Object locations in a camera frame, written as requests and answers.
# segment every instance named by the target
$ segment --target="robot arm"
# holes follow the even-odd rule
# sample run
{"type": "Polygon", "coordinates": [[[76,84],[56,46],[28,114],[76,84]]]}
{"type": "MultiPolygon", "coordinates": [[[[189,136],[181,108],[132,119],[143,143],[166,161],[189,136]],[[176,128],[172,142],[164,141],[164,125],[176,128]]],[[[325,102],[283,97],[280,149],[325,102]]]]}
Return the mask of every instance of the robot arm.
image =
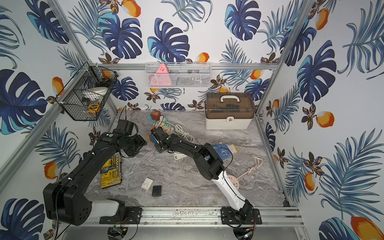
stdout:
{"type": "MultiPolygon", "coordinates": [[[[117,128],[112,133],[103,133],[97,139],[92,151],[66,178],[60,182],[48,184],[44,188],[45,209],[49,219],[78,226],[87,220],[95,205],[103,204],[92,203],[84,196],[84,193],[93,177],[116,152],[122,149],[129,157],[134,157],[144,145],[147,145],[147,142],[137,133],[130,136],[134,126],[137,131],[136,124],[127,120],[119,120],[117,128]]],[[[109,215],[116,213],[118,204],[110,201],[109,206],[112,206],[111,209],[101,212],[101,216],[108,216],[108,212],[111,213],[109,215]]]]}
{"type": "Polygon", "coordinates": [[[243,197],[229,180],[222,159],[218,156],[212,145],[193,144],[181,139],[176,134],[168,135],[161,127],[151,130],[156,140],[155,148],[159,153],[165,150],[181,152],[196,163],[200,174],[207,180],[213,181],[227,198],[229,205],[238,211],[245,219],[252,210],[252,205],[243,197]]]}

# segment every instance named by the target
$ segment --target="white power adapter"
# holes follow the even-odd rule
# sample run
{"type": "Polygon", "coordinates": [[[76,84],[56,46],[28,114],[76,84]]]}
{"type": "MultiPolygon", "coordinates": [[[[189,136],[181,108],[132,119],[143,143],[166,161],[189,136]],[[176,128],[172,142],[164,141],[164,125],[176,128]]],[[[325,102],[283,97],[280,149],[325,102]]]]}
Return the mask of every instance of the white power adapter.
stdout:
{"type": "Polygon", "coordinates": [[[149,188],[152,186],[153,180],[149,178],[145,178],[145,181],[141,185],[141,188],[144,190],[149,190],[149,188]]]}

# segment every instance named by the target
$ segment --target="wallpaper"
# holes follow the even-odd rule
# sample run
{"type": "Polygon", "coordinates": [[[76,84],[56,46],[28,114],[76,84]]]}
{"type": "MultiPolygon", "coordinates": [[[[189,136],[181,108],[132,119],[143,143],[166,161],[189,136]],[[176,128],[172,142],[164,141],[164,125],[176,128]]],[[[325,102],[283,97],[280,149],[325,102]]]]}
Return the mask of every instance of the wallpaper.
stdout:
{"type": "Polygon", "coordinates": [[[267,64],[278,62],[302,5],[299,0],[69,0],[61,7],[95,63],[266,64],[264,71],[213,71],[211,86],[200,89],[150,89],[144,71],[120,71],[112,91],[118,108],[202,111],[207,93],[248,92],[258,104],[271,76],[267,64]]]}
{"type": "MultiPolygon", "coordinates": [[[[79,56],[45,1],[0,3],[0,167],[79,65],[79,56]]],[[[43,188],[72,171],[113,115],[114,109],[106,106],[98,121],[58,116],[1,193],[0,239],[52,238],[57,223],[45,217],[43,188]]]]}
{"type": "Polygon", "coordinates": [[[74,74],[71,41],[44,1],[0,3],[0,167],[74,74]]]}
{"type": "MultiPolygon", "coordinates": [[[[112,124],[114,111],[106,105],[97,121],[73,121],[60,114],[0,196],[0,239],[54,239],[57,222],[46,218],[43,189],[66,177],[112,124]]],[[[34,125],[24,129],[25,137],[34,125]]],[[[66,224],[60,224],[59,232],[66,224]]]]}
{"type": "Polygon", "coordinates": [[[384,239],[384,2],[317,0],[260,106],[314,239],[384,239]]]}

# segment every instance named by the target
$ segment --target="black mounting plate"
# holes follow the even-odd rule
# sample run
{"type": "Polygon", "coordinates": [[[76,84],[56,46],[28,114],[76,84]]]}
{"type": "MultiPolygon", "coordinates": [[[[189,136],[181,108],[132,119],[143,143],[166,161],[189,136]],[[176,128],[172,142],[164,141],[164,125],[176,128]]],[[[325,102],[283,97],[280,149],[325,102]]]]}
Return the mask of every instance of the black mounting plate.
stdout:
{"type": "MultiPolygon", "coordinates": [[[[221,223],[222,224],[229,224],[233,227],[236,227],[240,224],[240,222],[235,218],[235,214],[238,213],[238,211],[234,210],[231,207],[222,207],[221,208],[221,223]]],[[[248,216],[243,221],[243,225],[253,225],[254,222],[252,221],[251,217],[255,216],[255,222],[257,225],[262,224],[262,219],[260,216],[260,211],[258,209],[253,208],[248,216]]]]}
{"type": "Polygon", "coordinates": [[[141,213],[142,213],[141,207],[125,207],[125,213],[123,218],[116,215],[111,217],[101,217],[99,224],[115,224],[123,221],[127,217],[128,219],[123,223],[123,225],[136,224],[136,223],[140,224],[141,213]]]}

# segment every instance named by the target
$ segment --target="wire basket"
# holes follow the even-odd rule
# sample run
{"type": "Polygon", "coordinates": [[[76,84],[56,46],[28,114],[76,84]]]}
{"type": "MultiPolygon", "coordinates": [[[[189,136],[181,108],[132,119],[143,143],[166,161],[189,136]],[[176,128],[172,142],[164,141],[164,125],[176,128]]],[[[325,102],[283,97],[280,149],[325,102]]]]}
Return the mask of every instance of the wire basket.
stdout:
{"type": "Polygon", "coordinates": [[[80,70],[85,71],[80,72],[82,76],[71,92],[65,99],[56,101],[73,120],[96,121],[115,86],[118,74],[101,66],[89,66],[88,63],[84,63],[80,70]]]}
{"type": "Polygon", "coordinates": [[[146,63],[150,88],[209,88],[210,63],[164,63],[168,73],[156,73],[163,63],[146,63]]]}

